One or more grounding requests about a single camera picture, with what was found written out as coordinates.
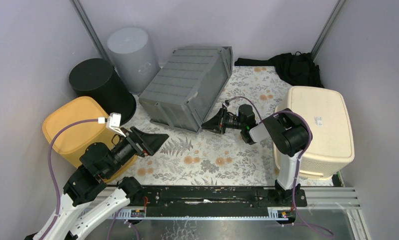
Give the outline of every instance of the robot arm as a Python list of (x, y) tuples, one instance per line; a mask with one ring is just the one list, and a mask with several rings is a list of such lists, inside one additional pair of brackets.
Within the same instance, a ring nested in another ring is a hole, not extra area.
[(242, 139), (247, 144), (254, 144), (271, 137), (274, 145), (288, 161), (282, 161), (275, 188), (280, 189), (281, 198), (289, 198), (296, 172), (296, 163), (299, 154), (306, 147), (309, 139), (304, 123), (297, 117), (286, 113), (274, 113), (256, 123), (255, 114), (251, 105), (243, 104), (239, 107), (238, 115), (228, 112), (229, 102), (225, 101), (218, 113), (209, 121), (202, 124), (204, 130), (224, 134), (226, 128), (241, 130)]
[[(104, 201), (98, 204), (85, 215), (80, 216), (92, 201), (74, 206), (73, 199), (67, 193), (61, 195), (61, 208), (58, 218), (53, 227), (49, 230), (44, 239), (48, 240), (83, 240), (100, 223), (107, 219), (117, 210), (125, 207), (141, 195), (142, 187), (133, 177), (124, 177), (115, 191)], [(55, 216), (55, 211), (46, 222), (45, 226), (33, 236), (33, 240), (38, 240), (47, 230)]]
[(82, 165), (63, 188), (58, 216), (54, 211), (45, 226), (25, 240), (81, 240), (118, 209), (142, 202), (143, 187), (134, 177), (124, 177), (108, 198), (78, 219), (81, 212), (107, 187), (104, 180), (110, 179), (133, 156), (154, 155), (169, 138), (167, 134), (145, 133), (135, 127), (131, 127), (130, 131), (125, 128), (111, 130), (124, 137), (120, 137), (111, 150), (102, 142), (87, 147), (80, 157)]

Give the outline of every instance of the cable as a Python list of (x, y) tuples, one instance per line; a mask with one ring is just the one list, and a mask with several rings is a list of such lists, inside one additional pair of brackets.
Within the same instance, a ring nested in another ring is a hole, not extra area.
[[(300, 162), (300, 159), (303, 157), (304, 153), (306, 152), (306, 150), (309, 148), (310, 144), (312, 143), (312, 139), (313, 139), (312, 131), (310, 130), (310, 127), (309, 127), (309, 125), (307, 124), (306, 120), (304, 120), (304, 118), (303, 118), (302, 116), (300, 116), (299, 114), (297, 114), (297, 113), (295, 113), (295, 112), (282, 110), (282, 111), (275, 112), (275, 113), (273, 113), (273, 114), (270, 115), (270, 116), (273, 117), (274, 115), (277, 115), (277, 114), (288, 114), (288, 115), (292, 115), (292, 116), (295, 116), (295, 117), (299, 118), (299, 119), (304, 123), (305, 129), (306, 129), (307, 132), (308, 132), (308, 141), (307, 141), (307, 144), (305, 145), (305, 147), (304, 147), (304, 149), (301, 151), (301, 153), (298, 155), (298, 158), (297, 158), (297, 161), (296, 161), (295, 175), (294, 175), (293, 185), (292, 185), (292, 204), (293, 204), (293, 207), (294, 207), (294, 209), (295, 209), (296, 215), (297, 215), (297, 216), (299, 217), (299, 219), (301, 219), (301, 221), (303, 222), (303, 223), (296, 223), (296, 225), (307, 226), (308, 228), (310, 228), (311, 230), (313, 230), (315, 233), (317, 233), (317, 234), (319, 234), (319, 235), (321, 235), (321, 236), (323, 236), (323, 237), (332, 239), (332, 238), (335, 237), (335, 234), (334, 234), (331, 230), (329, 230), (329, 229), (327, 229), (326, 227), (321, 226), (321, 225), (307, 223), (307, 222), (304, 220), (304, 218), (301, 216), (300, 212), (298, 212), (297, 204), (295, 203), (295, 186), (297, 186), (297, 178), (298, 178), (298, 175), (299, 175), (299, 173), (300, 173), (300, 163), (301, 163), (301, 162)], [(318, 230), (316, 230), (316, 229), (324, 230), (324, 231), (328, 232), (329, 234), (325, 234), (325, 233), (320, 232), (320, 231), (318, 231)]]
[(116, 221), (117, 215), (119, 215), (119, 213), (120, 213), (120, 211), (121, 211), (122, 209), (123, 209), (123, 208), (120, 208), (118, 211), (116, 211), (115, 214), (114, 214), (114, 217), (112, 218), (111, 225), (110, 225), (109, 228), (108, 228), (107, 240), (110, 239), (111, 229), (113, 228), (113, 225), (114, 225), (114, 222)]
[[(280, 227), (293, 227), (293, 226), (304, 226), (304, 227), (307, 227), (307, 225), (305, 225), (304, 223), (302, 223), (302, 222), (299, 222), (299, 223), (295, 223), (295, 222), (292, 222), (292, 223), (280, 223), (280, 224), (272, 224), (272, 225), (268, 225), (267, 227), (269, 227), (269, 228), (280, 228)], [(309, 223), (308, 225), (310, 225), (310, 226), (314, 226), (314, 227), (316, 227), (316, 228), (321, 228), (322, 226), (320, 226), (320, 225), (317, 225), (317, 224), (313, 224), (313, 223)]]
[[(145, 213), (146, 213), (146, 212), (145, 212), (145, 207), (147, 206), (147, 203), (148, 203), (148, 197), (144, 196), (144, 197), (143, 197), (143, 214), (144, 214), (144, 216), (145, 216)], [(120, 213), (120, 211), (121, 211), (122, 209), (123, 209), (123, 208), (120, 208), (120, 210), (118, 210), (118, 211), (115, 213), (114, 218), (112, 219), (111, 225), (109, 226), (109, 229), (108, 229), (107, 240), (110, 239), (111, 229), (113, 228), (113, 225), (114, 225), (114, 222), (116, 221), (117, 215), (119, 215), (119, 213)], [(129, 222), (129, 226), (133, 226), (134, 232), (136, 233), (136, 239), (139, 240), (139, 232), (138, 232), (138, 229), (137, 229), (137, 228), (135, 227), (135, 225), (132, 224), (131, 222)]]
[(143, 216), (147, 215), (147, 212), (145, 211), (147, 208), (147, 204), (148, 204), (148, 197), (144, 196), (143, 197)]
[(129, 222), (129, 227), (133, 227), (133, 229), (134, 229), (134, 233), (136, 234), (136, 240), (139, 240), (140, 238), (139, 238), (139, 231), (138, 231), (138, 229), (136, 228), (136, 226), (134, 225), (134, 224), (132, 224), (131, 222)]
[(251, 100), (249, 100), (248, 98), (246, 98), (244, 96), (234, 96), (234, 97), (230, 98), (228, 101), (231, 102), (232, 100), (235, 100), (235, 99), (245, 99), (245, 100), (247, 100), (252, 105), (252, 107), (255, 109), (255, 111), (257, 112), (258, 118), (260, 119), (260, 123), (263, 122), (263, 119), (262, 119), (262, 116), (259, 113), (259, 110), (256, 108), (256, 106), (254, 105), (254, 103)]
[(52, 163), (51, 163), (51, 153), (53, 151), (54, 143), (57, 140), (58, 136), (60, 134), (62, 134), (65, 130), (67, 130), (67, 129), (73, 127), (73, 126), (76, 126), (78, 124), (89, 123), (89, 122), (98, 122), (98, 119), (86, 119), (86, 120), (73, 122), (72, 124), (70, 124), (70, 125), (64, 127), (63, 129), (61, 129), (53, 137), (53, 139), (51, 140), (51, 143), (49, 144), (49, 148), (48, 148), (48, 167), (49, 167), (49, 173), (51, 174), (52, 183), (53, 183), (54, 188), (55, 188), (56, 208), (55, 208), (55, 216), (53, 217), (53, 219), (52, 219), (51, 223), (49, 224), (48, 228), (45, 230), (45, 232), (42, 234), (42, 236), (40, 236), (39, 240), (43, 240), (45, 238), (45, 236), (50, 232), (50, 230), (54, 226), (55, 222), (57, 221), (58, 214), (60, 213), (60, 205), (61, 205), (60, 189), (58, 188), (57, 180), (55, 178), (54, 171), (53, 171), (53, 166), (52, 166)]

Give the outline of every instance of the table surface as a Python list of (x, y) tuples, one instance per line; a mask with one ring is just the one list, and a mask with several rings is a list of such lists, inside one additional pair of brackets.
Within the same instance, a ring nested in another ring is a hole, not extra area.
[[(224, 100), (235, 96), (249, 98), (265, 118), (274, 112), (290, 87), (272, 66), (234, 66), (233, 74), (208, 118), (219, 111)], [(134, 176), (143, 185), (274, 186), (278, 168), (270, 138), (248, 145), (241, 139), (239, 130), (228, 129), (224, 135), (174, 130), (151, 123), (135, 98), (136, 113), (123, 127), (134, 126), (146, 133), (166, 133), (169, 138), (154, 156), (138, 157), (112, 184), (123, 177)], [(232, 112), (237, 114), (238, 107), (247, 103), (243, 99), (232, 101), (231, 105), (235, 107)], [(299, 183), (303, 186), (333, 186), (331, 179), (300, 179)]]

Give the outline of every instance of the cream laundry basket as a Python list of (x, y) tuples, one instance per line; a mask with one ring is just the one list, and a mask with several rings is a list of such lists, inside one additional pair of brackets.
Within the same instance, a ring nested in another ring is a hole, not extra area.
[[(350, 118), (343, 96), (333, 90), (294, 86), (286, 94), (275, 112), (289, 108), (301, 115), (310, 126), (313, 140), (304, 153), (299, 176), (328, 180), (354, 159), (354, 143)], [(273, 144), (278, 169), (288, 156)]]

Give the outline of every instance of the metal frame pole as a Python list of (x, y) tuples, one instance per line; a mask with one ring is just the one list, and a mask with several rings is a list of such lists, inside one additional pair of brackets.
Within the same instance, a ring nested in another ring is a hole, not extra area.
[(326, 37), (328, 36), (329, 32), (333, 28), (335, 22), (337, 21), (338, 17), (340, 16), (341, 10), (345, 7), (346, 3), (348, 0), (338, 0), (338, 2), (335, 4), (335, 7), (332, 10), (332, 13), (329, 16), (329, 19), (327, 20), (326, 24), (324, 25), (319, 37), (317, 38), (316, 43), (313, 46), (313, 49), (311, 50), (311, 59), (313, 61), (315, 60), (316, 56), (318, 55), (320, 48), (322, 47), (323, 43), (326, 40)]
[(107, 60), (109, 63), (113, 63), (111, 61), (111, 58), (108, 56), (107, 51), (105, 50), (103, 44), (100, 41), (100, 38), (98, 37), (97, 33), (94, 30), (94, 27), (92, 26), (91, 21), (88, 18), (88, 15), (86, 14), (82, 3), (79, 0), (70, 0), (70, 2), (74, 6), (74, 10), (76, 11), (77, 15), (80, 17), (81, 22), (83, 23), (87, 33), (90, 36), (90, 39), (92, 39), (93, 44), (95, 45), (96, 49), (98, 50), (99, 55), (101, 58)]

